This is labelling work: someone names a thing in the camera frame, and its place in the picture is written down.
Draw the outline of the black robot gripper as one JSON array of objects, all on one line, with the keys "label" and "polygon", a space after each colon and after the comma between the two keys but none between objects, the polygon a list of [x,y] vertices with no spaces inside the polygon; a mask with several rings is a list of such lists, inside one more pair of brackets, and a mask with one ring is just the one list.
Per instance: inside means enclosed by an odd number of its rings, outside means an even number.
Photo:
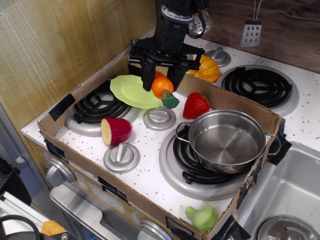
[{"label": "black robot gripper", "polygon": [[188,69],[198,70],[205,51],[184,43],[193,17],[162,12],[157,19],[154,35],[133,39],[128,61],[140,64],[143,88],[151,91],[156,66],[174,67],[173,86],[176,91]]}]

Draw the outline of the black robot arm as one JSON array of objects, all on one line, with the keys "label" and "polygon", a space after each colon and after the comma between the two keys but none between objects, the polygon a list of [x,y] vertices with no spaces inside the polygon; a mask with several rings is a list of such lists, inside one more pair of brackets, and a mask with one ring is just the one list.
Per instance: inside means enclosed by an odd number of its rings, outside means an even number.
[{"label": "black robot arm", "polygon": [[144,39],[131,40],[128,61],[141,66],[143,88],[150,91],[156,74],[156,67],[167,67],[167,77],[175,89],[178,88],[188,70],[198,70],[202,48],[184,42],[186,35],[198,39],[205,33],[191,34],[189,25],[197,14],[201,24],[206,24],[202,11],[207,9],[207,0],[168,0],[157,19],[154,35]]}]

